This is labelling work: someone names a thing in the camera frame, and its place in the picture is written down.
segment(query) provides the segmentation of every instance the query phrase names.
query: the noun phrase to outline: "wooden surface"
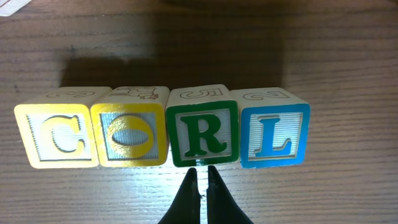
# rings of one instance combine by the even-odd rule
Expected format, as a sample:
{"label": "wooden surface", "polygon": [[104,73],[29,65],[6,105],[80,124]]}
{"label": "wooden surface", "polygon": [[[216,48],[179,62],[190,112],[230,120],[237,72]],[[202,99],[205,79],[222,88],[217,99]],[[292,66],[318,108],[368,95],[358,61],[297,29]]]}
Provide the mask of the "wooden surface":
{"label": "wooden surface", "polygon": [[397,58],[393,1],[33,0],[0,18],[0,223],[157,223],[187,171],[170,155],[35,170],[19,102],[60,85],[214,83],[282,86],[312,106],[303,165],[218,166],[254,223],[397,223]]}

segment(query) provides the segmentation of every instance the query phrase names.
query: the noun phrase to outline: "green border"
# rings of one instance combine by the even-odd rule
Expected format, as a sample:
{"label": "green border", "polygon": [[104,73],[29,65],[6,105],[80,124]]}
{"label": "green border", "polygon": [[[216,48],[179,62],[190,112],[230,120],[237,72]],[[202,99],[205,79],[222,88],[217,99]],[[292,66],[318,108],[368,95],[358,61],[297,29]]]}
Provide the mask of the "green border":
{"label": "green border", "polygon": [[182,161],[180,158],[180,145],[178,143],[177,125],[175,115],[177,113],[189,113],[196,111],[229,109],[231,118],[231,152],[232,155],[226,157],[215,157],[200,159],[202,165],[218,164],[224,162],[234,162],[239,158],[239,116],[238,104],[234,100],[216,101],[201,103],[197,105],[172,106],[166,109],[167,130],[169,131],[170,144],[172,147],[173,163],[177,167],[196,166],[197,160],[192,159]]}

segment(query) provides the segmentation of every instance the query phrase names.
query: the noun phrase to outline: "yellow border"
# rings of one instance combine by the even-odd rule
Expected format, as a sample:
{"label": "yellow border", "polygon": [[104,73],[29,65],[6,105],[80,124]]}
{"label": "yellow border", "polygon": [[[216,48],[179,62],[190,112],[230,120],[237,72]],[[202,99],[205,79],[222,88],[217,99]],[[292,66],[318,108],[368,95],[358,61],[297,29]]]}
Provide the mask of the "yellow border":
{"label": "yellow border", "polygon": [[[19,131],[21,132],[22,140],[25,145],[27,157],[32,167],[36,169],[44,168],[81,168],[81,167],[96,167],[98,166],[98,155],[96,150],[96,143],[93,134],[93,127],[91,125],[90,111],[86,105],[81,104],[37,104],[37,105],[17,105],[14,108],[17,119]],[[30,130],[27,115],[30,114],[83,114],[85,118],[85,126],[87,130],[88,139],[90,141],[90,161],[45,161],[40,162],[37,153],[36,145],[33,139],[32,131]]]}
{"label": "yellow border", "polygon": [[[155,113],[157,131],[157,147],[159,149],[158,159],[109,161],[106,155],[106,145],[104,140],[103,128],[101,125],[101,113]],[[164,108],[159,103],[98,103],[91,107],[91,117],[98,148],[99,162],[105,167],[140,167],[140,166],[159,166],[166,162],[167,135]]]}

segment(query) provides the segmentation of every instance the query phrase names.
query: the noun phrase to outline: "letter block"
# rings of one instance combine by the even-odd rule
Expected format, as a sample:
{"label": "letter block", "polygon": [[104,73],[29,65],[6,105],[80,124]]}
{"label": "letter block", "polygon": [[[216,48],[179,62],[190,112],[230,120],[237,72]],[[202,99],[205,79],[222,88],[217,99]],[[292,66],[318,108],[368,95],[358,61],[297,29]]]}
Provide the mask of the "letter block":
{"label": "letter block", "polygon": [[238,105],[224,85],[172,90],[166,117],[177,167],[238,159]]}
{"label": "letter block", "polygon": [[310,105],[281,88],[233,90],[241,112],[244,168],[300,164],[307,144]]}
{"label": "letter block", "polygon": [[98,165],[90,106],[110,87],[62,87],[17,105],[18,127],[32,167]]}
{"label": "letter block", "polygon": [[158,166],[166,161],[168,97],[164,86],[119,87],[91,107],[102,166]]}

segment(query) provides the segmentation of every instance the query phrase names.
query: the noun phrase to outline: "yellow block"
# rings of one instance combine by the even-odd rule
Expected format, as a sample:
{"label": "yellow block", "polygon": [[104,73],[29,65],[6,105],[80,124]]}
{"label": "yellow block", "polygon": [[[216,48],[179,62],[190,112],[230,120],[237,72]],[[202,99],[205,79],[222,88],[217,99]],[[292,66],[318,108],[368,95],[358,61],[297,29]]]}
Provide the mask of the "yellow block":
{"label": "yellow block", "polygon": [[17,105],[18,127],[32,167],[98,165],[89,107],[109,87],[63,87]]}
{"label": "yellow block", "polygon": [[120,87],[91,107],[102,166],[158,166],[166,161],[168,96],[163,86]]}

